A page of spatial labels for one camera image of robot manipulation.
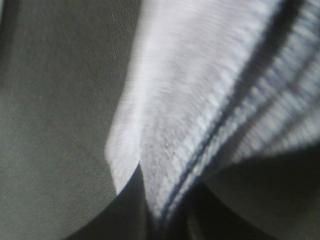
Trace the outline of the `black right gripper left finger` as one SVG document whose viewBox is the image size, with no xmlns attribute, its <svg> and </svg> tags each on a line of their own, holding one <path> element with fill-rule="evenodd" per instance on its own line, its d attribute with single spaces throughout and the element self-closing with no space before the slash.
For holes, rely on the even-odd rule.
<svg viewBox="0 0 320 240">
<path fill-rule="evenodd" d="M 146 240 L 149 210 L 141 167 L 134 171 L 121 193 L 93 220 L 68 240 Z"/>
</svg>

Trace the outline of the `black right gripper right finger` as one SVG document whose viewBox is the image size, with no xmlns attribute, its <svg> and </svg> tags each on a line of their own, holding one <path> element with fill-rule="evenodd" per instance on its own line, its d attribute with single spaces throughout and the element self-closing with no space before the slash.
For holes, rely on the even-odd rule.
<svg viewBox="0 0 320 240">
<path fill-rule="evenodd" d="M 194 186 L 172 219 L 173 240 L 273 240 L 236 215 L 203 184 Z"/>
</svg>

